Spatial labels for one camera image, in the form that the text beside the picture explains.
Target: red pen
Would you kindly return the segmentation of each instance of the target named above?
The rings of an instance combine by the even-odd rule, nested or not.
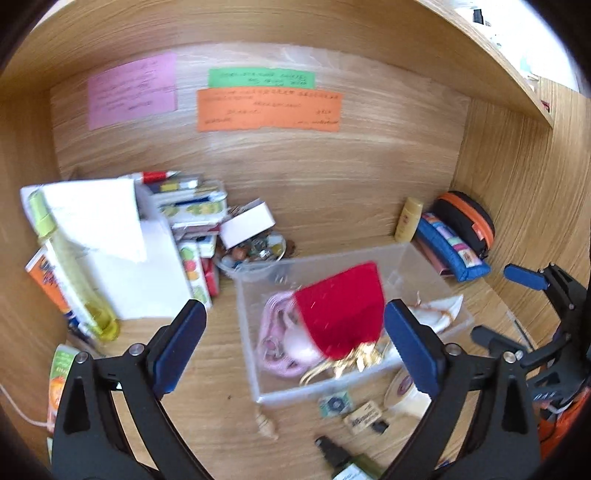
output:
[[[139,183],[154,183],[156,181],[164,181],[170,177],[178,175],[180,172],[177,170],[169,171],[140,171],[137,173],[130,173],[129,175],[123,175],[122,179],[132,179]]]

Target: orange paper note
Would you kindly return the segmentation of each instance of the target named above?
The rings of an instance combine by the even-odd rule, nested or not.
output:
[[[210,88],[197,91],[197,130],[260,127],[338,132],[343,95],[284,87]]]

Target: wooden floor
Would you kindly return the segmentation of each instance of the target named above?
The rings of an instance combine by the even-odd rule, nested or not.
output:
[[[484,280],[468,285],[455,284],[465,295],[465,305],[476,324],[484,323],[518,340],[519,335],[506,316],[507,307]],[[109,353],[121,354],[134,342],[148,342],[166,320],[124,322],[118,340],[109,345]],[[468,336],[459,343],[470,353],[483,350],[471,344]],[[382,403],[393,372],[370,380],[349,392],[357,405],[367,400]],[[139,461],[153,465],[143,447],[122,394],[115,401],[124,429]],[[456,431],[444,454],[453,458],[469,425],[476,396],[471,394]],[[246,380],[240,334],[235,310],[235,290],[224,281],[222,294],[208,319],[207,330],[191,358],[175,392],[164,397],[163,404],[176,428],[207,470],[224,480],[281,478],[285,480],[328,479],[330,471],[314,446],[317,436],[325,434],[357,454],[365,452],[387,466],[398,454],[417,420],[405,415],[385,413],[390,428],[382,435],[365,431],[353,437],[340,419],[321,419],[315,401],[267,410],[278,427],[279,440],[273,442],[257,433],[254,404]]]

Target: screw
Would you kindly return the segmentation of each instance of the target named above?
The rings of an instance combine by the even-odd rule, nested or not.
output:
[[[88,360],[88,353],[86,353],[86,352],[80,352],[78,355],[76,355],[76,363],[77,364],[83,364],[87,360]]]
[[[445,351],[451,356],[458,356],[462,353],[462,347],[460,347],[457,343],[448,343],[445,346]]]
[[[132,346],[129,347],[129,353],[132,356],[138,356],[144,351],[144,346],[141,343],[134,343]]]
[[[517,361],[517,357],[515,357],[515,354],[513,352],[505,352],[505,353],[503,353],[503,359],[508,364],[514,364]]]

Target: pink paper note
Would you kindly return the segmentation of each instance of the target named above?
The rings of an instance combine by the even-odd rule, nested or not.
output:
[[[176,54],[132,61],[88,79],[88,128],[177,109]]]

